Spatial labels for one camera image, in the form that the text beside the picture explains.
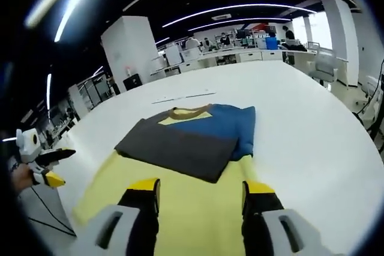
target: office desk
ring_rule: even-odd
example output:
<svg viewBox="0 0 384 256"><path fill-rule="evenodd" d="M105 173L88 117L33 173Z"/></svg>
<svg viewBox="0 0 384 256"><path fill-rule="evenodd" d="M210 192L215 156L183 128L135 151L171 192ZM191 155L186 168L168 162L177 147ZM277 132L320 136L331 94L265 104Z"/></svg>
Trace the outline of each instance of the office desk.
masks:
<svg viewBox="0 0 384 256"><path fill-rule="evenodd" d="M151 104L201 89L216 94ZM55 166L58 188L75 231L72 208L141 118L172 107L207 103L255 106L254 168L284 207L295 209L337 253L351 253L370 231L384 197L384 166L365 129L321 85L282 61L254 61L182 73L113 97L88 113L57 147L77 150Z"/></svg>
<svg viewBox="0 0 384 256"><path fill-rule="evenodd" d="M208 67L214 67L217 66L217 58L229 56L229 55L236 55L236 61L242 62L244 58L239 57L240 55L252 55L252 54L259 54L259 57L256 58L250 58L250 61L253 60L276 60L278 58L270 58L265 57L265 55L269 55L270 53L278 53L279 55L282 53L290 53L295 57L295 67L302 71L305 74L308 74L308 61L314 61L314 57L316 55L315 50L308 50L306 52L304 51L296 51L296 50L262 50L262 49L244 49L242 47L234 47L232 49L225 49L225 50L219 50L214 52L206 52L197 59L193 61L183 62L177 65L173 65L171 67L162 68L160 70L154 71L151 75L154 76L154 80L162 79L167 76L166 72L177 69L180 71L180 73L191 71L191 70L197 70L202 68L208 68ZM337 79L342 82L342 84L346 85L347 87L351 84L348 80L348 60L343 58L337 58L337 61L339 62L340 68L338 69L338 75Z"/></svg>

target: white desk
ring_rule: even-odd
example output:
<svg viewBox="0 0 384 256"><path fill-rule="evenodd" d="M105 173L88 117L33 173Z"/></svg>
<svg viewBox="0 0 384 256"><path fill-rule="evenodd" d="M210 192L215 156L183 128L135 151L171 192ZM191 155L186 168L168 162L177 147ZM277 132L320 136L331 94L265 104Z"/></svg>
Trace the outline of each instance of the white desk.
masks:
<svg viewBox="0 0 384 256"><path fill-rule="evenodd" d="M167 77L165 71L171 70L172 68L179 68L183 67L185 65L190 65L193 62L195 62L196 67L198 69L200 68L208 68L208 67L214 67L217 65L215 58L217 57L223 57L228 55L236 55L237 62L239 62L239 55L240 54L252 54L252 53L288 53L290 55L294 55L295 57L295 67L299 69L300 71L304 73L308 73L308 67L307 67L307 61L314 61L314 57L316 55L315 50L308 50L308 51L297 51L297 50L262 50L262 49L244 49L242 47L234 47L232 49L224 49L214 52L206 52L202 56L198 57L197 59L193 61L187 61L183 62L177 65L173 65L171 67L166 67L159 69L157 71L154 71L151 75L155 76L156 79L162 79ZM348 60L343 58L337 58L337 61L340 63L340 69L338 70L337 79L339 79L342 83L344 83L346 86L350 85L348 81Z"/></svg>
<svg viewBox="0 0 384 256"><path fill-rule="evenodd" d="M202 88L216 94L151 104ZM100 165L140 118L207 103L255 106L258 179L276 190L284 207L310 221L329 249L349 254L359 245L382 208L380 155L342 102L282 61L191 71L124 92L93 109L58 146L77 150L55 167L67 181L58 192L71 223L72 208Z"/></svg>

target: human hand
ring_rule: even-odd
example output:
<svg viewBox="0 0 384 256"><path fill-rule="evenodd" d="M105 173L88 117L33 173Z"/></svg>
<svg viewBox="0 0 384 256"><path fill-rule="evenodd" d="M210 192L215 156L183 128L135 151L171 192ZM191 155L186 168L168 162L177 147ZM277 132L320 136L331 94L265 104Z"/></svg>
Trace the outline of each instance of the human hand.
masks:
<svg viewBox="0 0 384 256"><path fill-rule="evenodd" d="M17 193L33 185L33 174L27 164L21 163L15 170L12 171L12 184Z"/></svg>

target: window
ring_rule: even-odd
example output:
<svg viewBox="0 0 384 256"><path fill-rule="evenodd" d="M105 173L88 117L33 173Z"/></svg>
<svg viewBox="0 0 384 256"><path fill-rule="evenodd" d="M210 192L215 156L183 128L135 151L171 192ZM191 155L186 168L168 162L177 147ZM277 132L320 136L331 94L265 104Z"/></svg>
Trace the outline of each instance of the window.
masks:
<svg viewBox="0 0 384 256"><path fill-rule="evenodd" d="M320 43L321 47L332 49L331 31L325 11L310 14L309 18L313 42Z"/></svg>
<svg viewBox="0 0 384 256"><path fill-rule="evenodd" d="M302 45L307 43L307 32L305 30L304 18L298 17L292 20L293 32L295 33L295 38L300 40Z"/></svg>

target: black ceiling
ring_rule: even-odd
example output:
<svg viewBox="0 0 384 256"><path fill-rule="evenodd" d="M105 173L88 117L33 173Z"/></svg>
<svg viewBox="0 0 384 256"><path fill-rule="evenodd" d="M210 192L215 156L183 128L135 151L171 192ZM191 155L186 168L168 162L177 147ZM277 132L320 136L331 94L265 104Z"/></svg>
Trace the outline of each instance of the black ceiling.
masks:
<svg viewBox="0 0 384 256"><path fill-rule="evenodd" d="M212 16L230 13L233 18L278 17L285 9L258 7L217 11L162 28L168 22L202 10L249 3L295 6L306 0L140 0L123 12L123 8L132 1L82 0L71 15L61 41L54 43L68 0L58 0L33 31L24 29L22 22L34 0L8 0L8 7L12 9L6 10L6 20L1 22L5 35L2 47L7 53L1 60L12 60L17 68L17 85L14 85L10 97L14 103L24 103L20 108L21 115L44 99L49 72L53 73L52 102L55 103L65 95L70 85L87 78L100 65L106 64L100 35L122 15L147 16L156 40L165 37L176 39L185 36L188 29L212 23ZM315 5L312 9L321 10L322 7ZM296 11L286 17L301 15L305 13Z"/></svg>

